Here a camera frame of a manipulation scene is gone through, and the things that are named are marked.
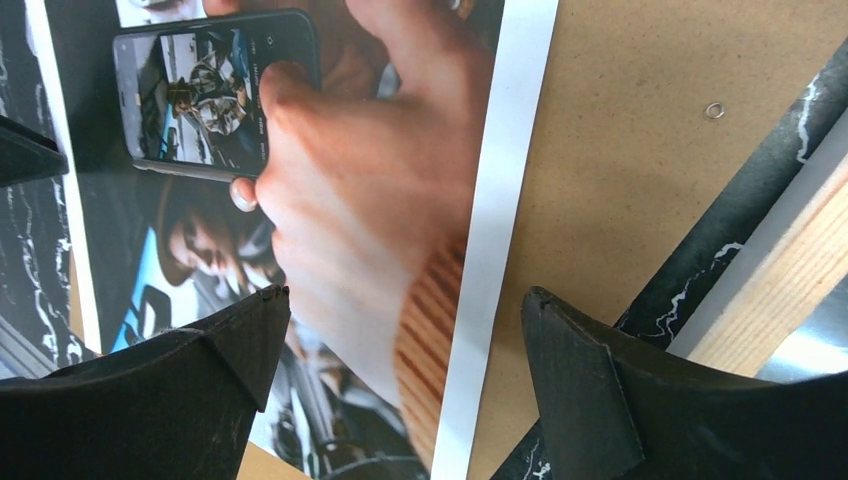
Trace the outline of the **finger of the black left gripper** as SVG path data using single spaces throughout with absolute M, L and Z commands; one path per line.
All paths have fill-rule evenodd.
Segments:
M 67 174 L 69 166 L 56 142 L 1 117 L 1 186 Z

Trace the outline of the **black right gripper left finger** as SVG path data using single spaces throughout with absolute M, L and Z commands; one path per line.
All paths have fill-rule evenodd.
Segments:
M 1 384 L 5 479 L 233 479 L 290 319 L 271 285 L 208 317 Z

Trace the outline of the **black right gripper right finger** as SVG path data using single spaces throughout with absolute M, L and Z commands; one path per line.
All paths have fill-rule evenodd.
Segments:
M 521 323 L 556 479 L 843 479 L 847 377 L 779 384 L 602 324 L 542 287 Z

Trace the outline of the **brown cardboard backing board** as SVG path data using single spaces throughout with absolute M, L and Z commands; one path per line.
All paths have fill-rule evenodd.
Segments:
M 741 249 L 710 244 L 681 279 L 662 264 L 802 85 L 847 36 L 843 1 L 551 1 L 536 113 L 514 66 L 502 135 L 530 128 L 524 179 L 497 297 L 489 363 L 522 355 L 517 324 L 541 284 L 605 323 L 669 343 L 708 276 Z M 533 409 L 524 377 L 486 369 L 472 458 Z

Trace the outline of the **printed photo with white border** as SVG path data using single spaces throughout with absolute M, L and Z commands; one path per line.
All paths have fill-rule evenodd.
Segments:
M 34 1 L 83 343 L 291 289 L 252 438 L 313 478 L 466 479 L 551 1 Z

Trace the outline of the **clear acrylic sheet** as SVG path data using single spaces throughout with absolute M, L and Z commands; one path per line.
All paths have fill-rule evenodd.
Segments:
M 847 370 L 847 277 L 817 305 L 756 374 L 794 383 Z

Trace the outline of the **white wooden picture frame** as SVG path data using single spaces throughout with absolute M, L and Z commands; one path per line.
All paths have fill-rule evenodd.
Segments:
M 847 119 L 841 117 L 668 351 L 753 377 L 846 275 Z

